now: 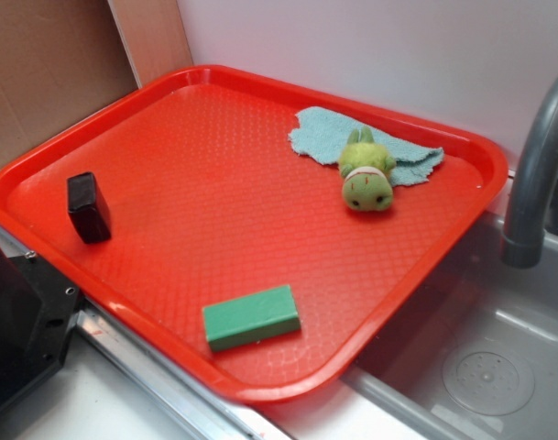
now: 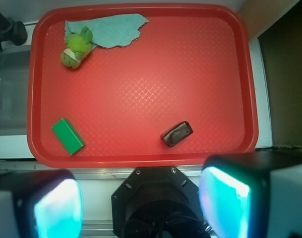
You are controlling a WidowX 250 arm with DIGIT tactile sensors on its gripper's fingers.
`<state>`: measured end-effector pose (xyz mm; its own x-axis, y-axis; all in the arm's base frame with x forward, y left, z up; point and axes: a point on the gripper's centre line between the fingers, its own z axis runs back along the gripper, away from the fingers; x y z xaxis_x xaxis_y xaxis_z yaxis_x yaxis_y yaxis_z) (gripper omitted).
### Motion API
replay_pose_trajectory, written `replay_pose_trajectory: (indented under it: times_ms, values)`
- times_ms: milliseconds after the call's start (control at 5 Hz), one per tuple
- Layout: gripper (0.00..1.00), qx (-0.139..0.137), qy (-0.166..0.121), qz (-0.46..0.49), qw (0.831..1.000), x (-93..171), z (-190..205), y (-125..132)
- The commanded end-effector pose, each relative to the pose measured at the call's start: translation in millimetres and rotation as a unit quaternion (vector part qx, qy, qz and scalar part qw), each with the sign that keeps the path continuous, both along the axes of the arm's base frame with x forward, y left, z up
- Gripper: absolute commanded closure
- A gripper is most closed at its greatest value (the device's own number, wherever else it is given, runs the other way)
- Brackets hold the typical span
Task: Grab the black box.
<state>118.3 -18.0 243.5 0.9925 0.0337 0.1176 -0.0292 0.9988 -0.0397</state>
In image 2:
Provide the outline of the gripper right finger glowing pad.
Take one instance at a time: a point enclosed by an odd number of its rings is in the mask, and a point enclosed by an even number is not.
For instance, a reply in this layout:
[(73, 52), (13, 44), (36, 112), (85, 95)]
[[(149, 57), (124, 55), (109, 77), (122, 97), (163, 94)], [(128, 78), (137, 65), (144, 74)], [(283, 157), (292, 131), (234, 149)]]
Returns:
[(302, 152), (212, 155), (199, 202), (220, 238), (302, 238)]

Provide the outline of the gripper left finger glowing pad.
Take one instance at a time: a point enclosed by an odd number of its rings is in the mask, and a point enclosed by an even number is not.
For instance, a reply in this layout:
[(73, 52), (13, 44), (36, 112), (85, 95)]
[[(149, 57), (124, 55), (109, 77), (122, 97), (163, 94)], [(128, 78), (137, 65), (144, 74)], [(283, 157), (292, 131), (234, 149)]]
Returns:
[(78, 238), (83, 195), (68, 170), (0, 174), (0, 238)]

